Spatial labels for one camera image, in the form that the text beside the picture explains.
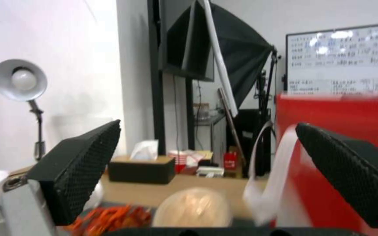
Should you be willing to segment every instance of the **desk surface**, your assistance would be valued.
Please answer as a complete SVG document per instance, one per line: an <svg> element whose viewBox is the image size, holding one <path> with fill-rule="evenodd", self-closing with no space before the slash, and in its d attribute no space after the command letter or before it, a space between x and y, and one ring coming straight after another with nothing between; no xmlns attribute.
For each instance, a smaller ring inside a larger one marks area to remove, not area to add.
<svg viewBox="0 0 378 236"><path fill-rule="evenodd" d="M104 199L107 202L158 207L168 196L177 191L204 187L223 193L230 202L234 217L250 219L251 213L243 201L246 183L246 179L198 178L196 176L176 175L167 185L154 185L110 182L107 175L102 176L102 184L105 190ZM258 181L260 187L264 187L265 184L266 181Z"/></svg>

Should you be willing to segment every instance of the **white plastic strap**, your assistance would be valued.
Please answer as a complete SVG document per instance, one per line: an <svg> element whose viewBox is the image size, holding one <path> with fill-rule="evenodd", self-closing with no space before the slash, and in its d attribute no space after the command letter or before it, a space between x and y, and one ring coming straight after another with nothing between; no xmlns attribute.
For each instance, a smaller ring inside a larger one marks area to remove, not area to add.
<svg viewBox="0 0 378 236"><path fill-rule="evenodd" d="M256 149L262 132L269 126L270 124L266 123L256 139L252 156L250 157L249 180L247 181L243 193L243 199L251 210L252 217L257 226L267 224L276 217L288 176L291 156L298 139L295 132L295 125L288 127L276 151L266 188L262 191L255 181Z"/></svg>

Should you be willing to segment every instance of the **black box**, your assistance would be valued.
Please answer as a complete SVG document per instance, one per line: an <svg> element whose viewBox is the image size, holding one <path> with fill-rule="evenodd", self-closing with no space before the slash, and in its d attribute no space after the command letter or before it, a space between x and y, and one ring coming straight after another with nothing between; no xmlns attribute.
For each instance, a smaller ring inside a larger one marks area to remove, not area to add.
<svg viewBox="0 0 378 236"><path fill-rule="evenodd" d="M113 158L108 165L109 180L143 184L168 184L175 175L174 158L159 156L157 160Z"/></svg>

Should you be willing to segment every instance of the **black textured gripper pad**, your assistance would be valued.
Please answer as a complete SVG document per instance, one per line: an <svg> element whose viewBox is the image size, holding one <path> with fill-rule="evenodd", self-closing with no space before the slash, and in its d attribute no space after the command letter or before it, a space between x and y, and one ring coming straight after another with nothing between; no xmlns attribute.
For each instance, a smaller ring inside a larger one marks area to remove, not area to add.
<svg viewBox="0 0 378 236"><path fill-rule="evenodd" d="M119 123L61 141L27 173L39 181L55 225L71 224L83 210L116 149Z"/></svg>
<svg viewBox="0 0 378 236"><path fill-rule="evenodd" d="M298 124L296 133L316 168L370 227L378 228L378 148L310 124Z"/></svg>

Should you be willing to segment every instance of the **red box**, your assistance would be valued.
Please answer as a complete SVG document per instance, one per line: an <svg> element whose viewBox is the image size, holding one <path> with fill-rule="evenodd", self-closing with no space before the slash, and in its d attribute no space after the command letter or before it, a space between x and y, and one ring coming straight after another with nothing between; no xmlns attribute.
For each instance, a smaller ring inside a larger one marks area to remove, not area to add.
<svg viewBox="0 0 378 236"><path fill-rule="evenodd" d="M281 95L276 104L277 143L290 125L306 122L378 147L378 97ZM284 218L277 217L277 227L337 227L378 236L378 229L370 228L316 169L300 142L291 157L282 203L290 208L285 211L289 221L280 224Z"/></svg>
<svg viewBox="0 0 378 236"><path fill-rule="evenodd" d="M226 170L235 170L237 167L237 153L227 152L224 154L224 168Z"/></svg>

